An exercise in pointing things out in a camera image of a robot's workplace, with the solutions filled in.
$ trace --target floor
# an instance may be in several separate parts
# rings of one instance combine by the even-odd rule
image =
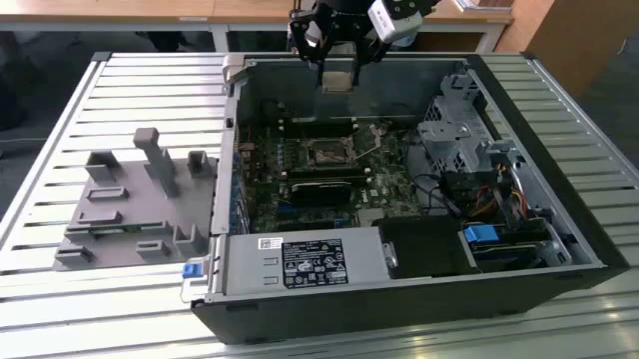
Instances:
[[[190,50],[210,51],[205,34],[188,34]],[[46,33],[24,44],[40,73],[21,89],[28,118],[20,127],[0,132],[0,217],[37,157],[44,140],[65,107],[76,83],[96,51],[152,52],[150,42],[133,33]],[[611,60],[585,95],[577,99],[605,134],[639,166],[639,34]]]

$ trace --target white sticker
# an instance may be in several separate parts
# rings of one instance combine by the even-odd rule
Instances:
[[[281,249],[281,237],[257,239],[257,249]]]
[[[208,21],[208,17],[182,16],[180,21],[205,22]]]

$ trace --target motherboard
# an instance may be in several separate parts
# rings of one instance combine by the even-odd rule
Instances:
[[[422,213],[402,160],[406,130],[386,121],[289,119],[260,131],[244,126],[240,139],[252,233],[368,227]]]

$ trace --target wooden desk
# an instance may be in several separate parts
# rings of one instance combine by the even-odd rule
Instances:
[[[1,0],[0,30],[206,30],[213,5],[214,0]]]
[[[212,12],[216,51],[228,51],[229,31],[286,31],[290,9],[292,0],[216,0]],[[462,13],[452,0],[442,0],[436,11],[425,17],[420,32],[481,33],[476,50],[490,52],[510,22],[509,14]]]
[[[637,0],[516,0],[496,51],[530,52],[572,96],[639,27]]]
[[[216,0],[212,21],[221,23],[286,23],[292,0]],[[450,0],[442,0],[426,16],[432,24],[509,24],[509,14],[462,13]]]

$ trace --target desk leg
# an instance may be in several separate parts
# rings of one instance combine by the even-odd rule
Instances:
[[[212,42],[216,46],[216,52],[229,52],[228,49],[228,25],[210,24]]]
[[[478,41],[476,52],[486,53],[494,50],[504,28],[504,24],[489,24],[485,27],[485,32],[481,36],[481,40]]]

